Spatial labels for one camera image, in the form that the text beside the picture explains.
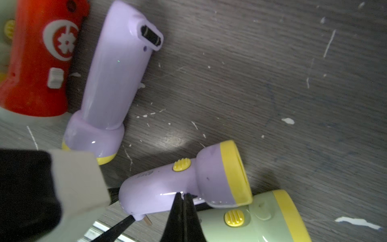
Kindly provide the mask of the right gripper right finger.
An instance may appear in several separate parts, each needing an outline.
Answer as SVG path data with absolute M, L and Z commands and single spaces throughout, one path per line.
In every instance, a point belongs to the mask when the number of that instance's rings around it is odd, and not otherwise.
M 183 241 L 206 242 L 192 195 L 189 193 L 183 199 Z

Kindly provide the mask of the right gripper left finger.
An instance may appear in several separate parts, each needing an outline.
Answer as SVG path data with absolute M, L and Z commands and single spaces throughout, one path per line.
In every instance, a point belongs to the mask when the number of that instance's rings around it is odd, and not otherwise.
M 176 193 L 168 221 L 160 242 L 183 241 L 183 198 Z

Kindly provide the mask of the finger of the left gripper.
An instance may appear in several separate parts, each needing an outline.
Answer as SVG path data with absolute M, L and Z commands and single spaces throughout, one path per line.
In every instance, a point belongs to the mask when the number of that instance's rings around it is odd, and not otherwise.
M 92 240 L 92 242 L 114 242 L 134 222 L 134 217 L 130 215 L 112 228 L 110 228 L 108 231 L 101 234 L 99 237 Z

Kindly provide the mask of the purple flashlight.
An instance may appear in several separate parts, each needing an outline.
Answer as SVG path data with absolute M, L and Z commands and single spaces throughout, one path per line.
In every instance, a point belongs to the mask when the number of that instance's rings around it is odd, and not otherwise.
M 134 7 L 115 1 L 106 15 L 93 56 L 81 108 L 67 125 L 66 151 L 91 152 L 100 165 L 112 161 L 124 134 L 124 120 L 163 34 Z
M 122 209 L 136 221 L 171 210 L 175 195 L 191 194 L 194 204 L 212 208 L 250 205 L 253 195 L 233 140 L 203 148 L 178 161 L 126 179 L 119 190 Z

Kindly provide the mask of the light green flashlight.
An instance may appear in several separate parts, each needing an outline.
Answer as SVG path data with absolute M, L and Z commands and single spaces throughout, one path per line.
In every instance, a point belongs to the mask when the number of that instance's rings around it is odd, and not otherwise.
M 1 82 L 6 79 L 8 73 L 14 36 L 16 9 L 16 0 L 1 0 Z
M 310 235 L 289 194 L 255 195 L 250 205 L 198 212 L 208 242 L 309 242 Z

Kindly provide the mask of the red flashlight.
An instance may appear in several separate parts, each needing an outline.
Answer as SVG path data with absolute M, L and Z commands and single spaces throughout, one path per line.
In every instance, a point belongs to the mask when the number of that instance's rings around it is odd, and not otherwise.
M 66 81 L 88 1 L 18 1 L 1 120 L 28 125 L 67 112 Z

